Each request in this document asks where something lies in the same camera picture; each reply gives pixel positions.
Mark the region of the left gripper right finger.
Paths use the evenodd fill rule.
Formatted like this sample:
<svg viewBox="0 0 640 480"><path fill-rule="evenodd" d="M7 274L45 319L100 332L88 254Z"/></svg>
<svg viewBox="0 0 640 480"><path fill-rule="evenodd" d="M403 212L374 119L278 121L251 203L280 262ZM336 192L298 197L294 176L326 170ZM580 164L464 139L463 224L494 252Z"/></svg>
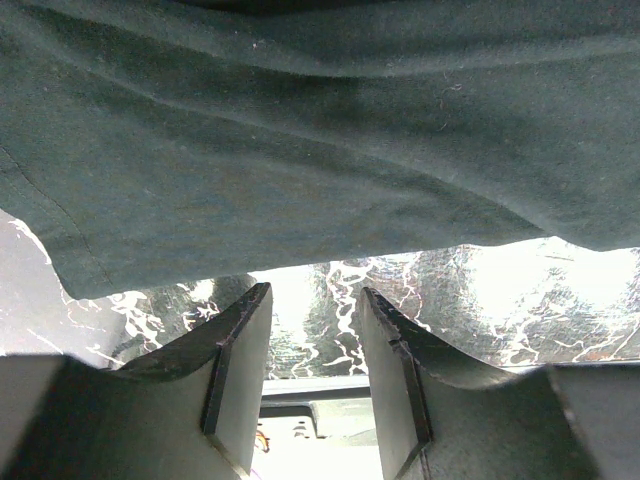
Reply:
<svg viewBox="0 0 640 480"><path fill-rule="evenodd" d="M599 478L548 370L478 361L371 288L360 310L384 478Z"/></svg>

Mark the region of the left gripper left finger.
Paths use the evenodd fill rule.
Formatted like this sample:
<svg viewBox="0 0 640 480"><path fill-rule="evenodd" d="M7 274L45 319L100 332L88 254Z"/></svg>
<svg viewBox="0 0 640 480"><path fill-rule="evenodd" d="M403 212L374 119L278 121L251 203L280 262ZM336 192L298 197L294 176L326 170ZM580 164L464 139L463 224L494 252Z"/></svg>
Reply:
<svg viewBox="0 0 640 480"><path fill-rule="evenodd" d="M1 360L5 479L245 479L261 404L272 291L117 370L66 355Z"/></svg>

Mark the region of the black t shirt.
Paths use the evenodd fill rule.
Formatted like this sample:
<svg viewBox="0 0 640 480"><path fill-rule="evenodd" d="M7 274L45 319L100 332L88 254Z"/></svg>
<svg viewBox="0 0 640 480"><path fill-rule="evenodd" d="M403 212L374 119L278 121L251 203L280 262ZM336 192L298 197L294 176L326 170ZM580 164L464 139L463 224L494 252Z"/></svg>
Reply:
<svg viewBox="0 0 640 480"><path fill-rule="evenodd" d="M5 1L1 207L76 299L639 243L635 1Z"/></svg>

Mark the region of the black marble pattern mat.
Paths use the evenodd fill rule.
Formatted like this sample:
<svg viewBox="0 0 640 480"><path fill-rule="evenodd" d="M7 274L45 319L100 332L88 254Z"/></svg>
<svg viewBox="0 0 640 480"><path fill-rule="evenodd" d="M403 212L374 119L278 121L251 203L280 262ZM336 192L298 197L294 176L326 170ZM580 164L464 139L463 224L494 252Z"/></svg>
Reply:
<svg viewBox="0 0 640 480"><path fill-rule="evenodd" d="M331 261L71 298L41 242L1 217L1 351L70 354L118 368L213 318L267 282L270 380L361 375L358 300L371 287L415 323L485 362L635 361L639 253L557 238Z"/></svg>

